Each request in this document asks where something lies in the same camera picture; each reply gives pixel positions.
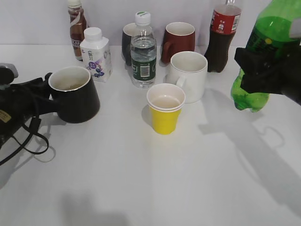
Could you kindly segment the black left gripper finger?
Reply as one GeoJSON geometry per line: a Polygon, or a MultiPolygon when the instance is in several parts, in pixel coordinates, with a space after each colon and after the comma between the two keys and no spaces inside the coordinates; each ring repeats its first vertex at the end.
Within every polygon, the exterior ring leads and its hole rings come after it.
{"type": "Polygon", "coordinates": [[[44,77],[43,81],[43,98],[42,98],[42,114],[47,114],[47,113],[54,113],[58,112],[60,109],[60,104],[56,100],[50,100],[50,85],[49,85],[49,78],[52,73],[47,73],[44,77]]]}

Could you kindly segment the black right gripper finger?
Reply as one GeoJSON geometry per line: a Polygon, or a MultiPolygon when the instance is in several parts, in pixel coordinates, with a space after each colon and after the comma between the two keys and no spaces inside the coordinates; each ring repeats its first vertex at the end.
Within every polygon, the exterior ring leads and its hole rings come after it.
{"type": "Polygon", "coordinates": [[[237,48],[235,61],[244,75],[239,87],[247,93],[280,93],[282,63],[273,54],[254,53],[237,48]]]}

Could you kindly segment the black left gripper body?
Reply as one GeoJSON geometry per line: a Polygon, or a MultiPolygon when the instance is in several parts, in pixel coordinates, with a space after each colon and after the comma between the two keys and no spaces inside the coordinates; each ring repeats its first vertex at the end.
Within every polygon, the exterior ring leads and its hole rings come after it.
{"type": "Polygon", "coordinates": [[[38,130],[40,115],[46,112],[42,109],[43,101],[48,100],[50,91],[48,79],[37,78],[24,83],[12,83],[18,77],[18,71],[13,64],[0,64],[0,145],[4,145],[23,127],[29,135],[43,139],[47,147],[49,142],[38,130]]]}

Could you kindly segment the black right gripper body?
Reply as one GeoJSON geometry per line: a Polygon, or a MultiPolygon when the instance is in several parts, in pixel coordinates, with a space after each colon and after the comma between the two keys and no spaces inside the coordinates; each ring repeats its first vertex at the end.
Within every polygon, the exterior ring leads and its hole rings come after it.
{"type": "Polygon", "coordinates": [[[286,45],[273,53],[271,94],[284,95],[296,103],[301,102],[301,45],[286,45]]]}

